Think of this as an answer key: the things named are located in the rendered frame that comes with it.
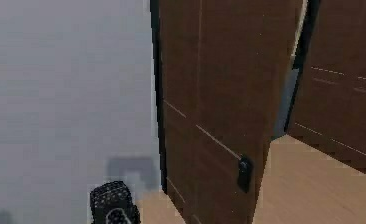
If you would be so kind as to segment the brown wooden room door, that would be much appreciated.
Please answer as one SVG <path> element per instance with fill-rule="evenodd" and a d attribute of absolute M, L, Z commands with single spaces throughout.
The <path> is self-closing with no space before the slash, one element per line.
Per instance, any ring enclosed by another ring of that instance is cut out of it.
<path fill-rule="evenodd" d="M 302 0 L 156 0 L 166 193 L 184 224 L 252 224 Z M 248 193 L 238 162 L 254 169 Z"/>
<path fill-rule="evenodd" d="M 308 0 L 287 134 L 366 174 L 366 0 Z"/>

